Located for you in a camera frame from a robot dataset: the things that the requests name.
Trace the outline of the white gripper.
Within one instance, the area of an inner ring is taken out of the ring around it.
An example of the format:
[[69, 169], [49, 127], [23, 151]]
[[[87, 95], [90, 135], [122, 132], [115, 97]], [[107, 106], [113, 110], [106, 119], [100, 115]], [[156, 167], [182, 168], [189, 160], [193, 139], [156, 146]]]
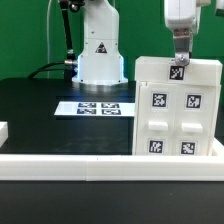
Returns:
[[192, 32], [198, 33], [200, 13], [199, 0], [164, 0], [165, 25], [174, 30], [175, 63], [178, 66], [190, 63]]

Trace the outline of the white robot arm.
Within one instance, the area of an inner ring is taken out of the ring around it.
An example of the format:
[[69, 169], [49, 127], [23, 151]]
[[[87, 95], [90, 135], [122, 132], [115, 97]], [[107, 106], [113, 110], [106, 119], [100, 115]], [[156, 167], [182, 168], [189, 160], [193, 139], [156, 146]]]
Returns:
[[[108, 0], [84, 0], [84, 49], [73, 82], [93, 86], [127, 83], [118, 50], [119, 14]], [[173, 32], [175, 63], [190, 62], [193, 35], [198, 33], [201, 0], [165, 0], [165, 24]]]

